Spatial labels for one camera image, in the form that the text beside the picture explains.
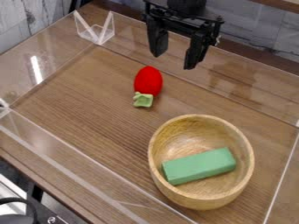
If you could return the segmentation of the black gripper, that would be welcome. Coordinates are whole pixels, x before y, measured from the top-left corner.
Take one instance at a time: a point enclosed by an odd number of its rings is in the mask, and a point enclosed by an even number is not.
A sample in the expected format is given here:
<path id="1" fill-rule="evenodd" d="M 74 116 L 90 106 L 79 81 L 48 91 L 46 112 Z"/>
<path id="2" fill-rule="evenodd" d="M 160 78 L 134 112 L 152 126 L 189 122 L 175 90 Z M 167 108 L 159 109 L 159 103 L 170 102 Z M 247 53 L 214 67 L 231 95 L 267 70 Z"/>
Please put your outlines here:
<path id="1" fill-rule="evenodd" d="M 159 57 L 168 49 L 168 31 L 184 36 L 191 35 L 190 48 L 186 51 L 186 70 L 203 61 L 210 45 L 215 46 L 221 38 L 222 16 L 206 9 L 207 0 L 144 0 L 144 14 L 152 16 L 146 21 L 150 51 Z"/>

